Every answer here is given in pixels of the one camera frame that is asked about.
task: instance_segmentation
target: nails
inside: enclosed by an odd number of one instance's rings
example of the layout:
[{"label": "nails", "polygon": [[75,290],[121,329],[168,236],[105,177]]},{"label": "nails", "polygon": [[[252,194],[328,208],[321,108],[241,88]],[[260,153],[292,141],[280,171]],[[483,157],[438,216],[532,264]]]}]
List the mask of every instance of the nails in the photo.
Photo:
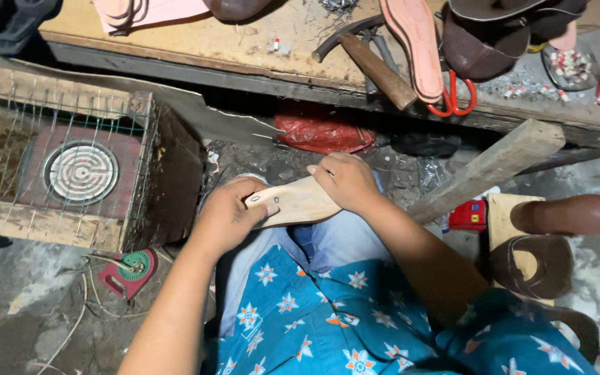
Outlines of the nails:
[{"label": "nails", "polygon": [[266,203],[265,209],[267,209],[268,216],[272,216],[272,215],[276,214],[277,212],[279,212],[279,206],[271,204],[271,203]]}]

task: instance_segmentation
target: wire mesh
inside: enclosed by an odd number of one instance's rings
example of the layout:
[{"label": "wire mesh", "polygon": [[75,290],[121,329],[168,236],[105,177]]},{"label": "wire mesh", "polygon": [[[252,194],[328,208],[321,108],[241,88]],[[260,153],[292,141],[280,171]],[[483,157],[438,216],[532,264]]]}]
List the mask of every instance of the wire mesh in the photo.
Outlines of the wire mesh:
[{"label": "wire mesh", "polygon": [[146,179],[143,155],[151,147],[149,104],[131,114],[114,98],[47,90],[43,97],[17,97],[15,85],[0,92],[0,202],[137,219],[134,190]]}]

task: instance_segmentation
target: hand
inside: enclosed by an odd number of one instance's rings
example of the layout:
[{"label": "hand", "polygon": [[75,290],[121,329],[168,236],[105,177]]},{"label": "hand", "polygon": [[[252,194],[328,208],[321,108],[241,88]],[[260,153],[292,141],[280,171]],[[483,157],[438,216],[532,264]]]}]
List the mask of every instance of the hand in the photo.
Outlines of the hand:
[{"label": "hand", "polygon": [[204,249],[216,260],[242,243],[256,223],[279,211],[274,204],[247,209],[242,202],[249,195],[267,188],[261,180],[247,176],[235,178],[215,189],[205,200],[187,245]]},{"label": "hand", "polygon": [[382,197],[369,166],[359,156],[333,152],[307,171],[339,207],[356,214]]}]

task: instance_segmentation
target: wooden hammer handle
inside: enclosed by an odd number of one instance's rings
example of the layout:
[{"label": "wooden hammer handle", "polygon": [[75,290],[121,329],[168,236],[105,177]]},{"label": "wooden hammer handle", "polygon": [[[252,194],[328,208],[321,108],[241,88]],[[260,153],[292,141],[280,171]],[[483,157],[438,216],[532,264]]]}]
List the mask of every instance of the wooden hammer handle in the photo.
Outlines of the wooden hammer handle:
[{"label": "wooden hammer handle", "polygon": [[383,60],[379,59],[354,34],[346,33],[342,35],[339,38],[339,43],[398,109],[403,110],[416,101],[418,95],[411,86],[388,67]]}]

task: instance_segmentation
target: red scissors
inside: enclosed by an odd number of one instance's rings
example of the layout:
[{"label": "red scissors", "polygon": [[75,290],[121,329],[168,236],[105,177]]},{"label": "red scissors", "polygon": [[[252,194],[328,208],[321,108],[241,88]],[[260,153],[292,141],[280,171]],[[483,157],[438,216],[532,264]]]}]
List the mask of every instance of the red scissors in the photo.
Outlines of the red scissors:
[{"label": "red scissors", "polygon": [[433,114],[439,117],[448,117],[452,114],[456,114],[459,116],[463,116],[471,112],[471,109],[476,106],[476,87],[473,85],[473,82],[469,79],[464,80],[465,84],[469,88],[469,94],[471,98],[469,99],[469,106],[466,109],[460,109],[457,106],[457,89],[455,86],[455,72],[451,69],[449,71],[451,75],[451,92],[448,92],[448,89],[443,88],[443,103],[446,105],[446,112],[439,111],[431,104],[427,105],[427,108]]}]

